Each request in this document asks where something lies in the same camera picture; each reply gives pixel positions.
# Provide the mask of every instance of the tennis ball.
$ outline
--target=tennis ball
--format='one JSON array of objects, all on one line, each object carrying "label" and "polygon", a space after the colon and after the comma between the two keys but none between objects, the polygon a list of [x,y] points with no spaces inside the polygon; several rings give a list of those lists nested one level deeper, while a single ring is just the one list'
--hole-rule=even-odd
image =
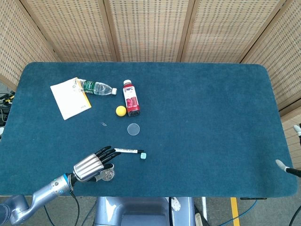
[{"label": "tennis ball", "polygon": [[116,114],[120,117],[125,116],[127,113],[127,109],[124,106],[118,106],[116,108]]}]

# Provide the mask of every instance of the blue felt tablecloth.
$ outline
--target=blue felt tablecloth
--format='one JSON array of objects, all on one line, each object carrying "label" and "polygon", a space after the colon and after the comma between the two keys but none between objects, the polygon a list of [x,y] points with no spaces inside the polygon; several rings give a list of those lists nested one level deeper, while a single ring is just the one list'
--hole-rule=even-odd
[{"label": "blue felt tablecloth", "polygon": [[[118,88],[87,94],[92,108],[66,121],[51,85],[79,77]],[[118,117],[123,80],[141,114]],[[130,136],[127,126],[140,125]],[[32,194],[99,148],[122,154],[110,182],[77,183],[76,195],[276,197],[297,190],[267,71],[260,65],[31,63],[23,71],[0,142],[0,194]]]}]

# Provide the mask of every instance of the robotic arm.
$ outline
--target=robotic arm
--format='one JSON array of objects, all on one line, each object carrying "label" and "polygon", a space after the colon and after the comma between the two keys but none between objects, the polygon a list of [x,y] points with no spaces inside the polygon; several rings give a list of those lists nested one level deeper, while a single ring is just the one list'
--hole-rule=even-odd
[{"label": "robotic arm", "polygon": [[120,155],[111,146],[104,147],[95,154],[91,154],[73,167],[73,173],[63,174],[54,179],[50,184],[32,194],[32,204],[29,207],[24,195],[14,195],[0,204],[0,225],[10,220],[12,225],[22,224],[30,218],[40,207],[44,206],[56,197],[73,191],[77,181],[98,181],[102,170],[113,168],[108,163],[111,159]]}]

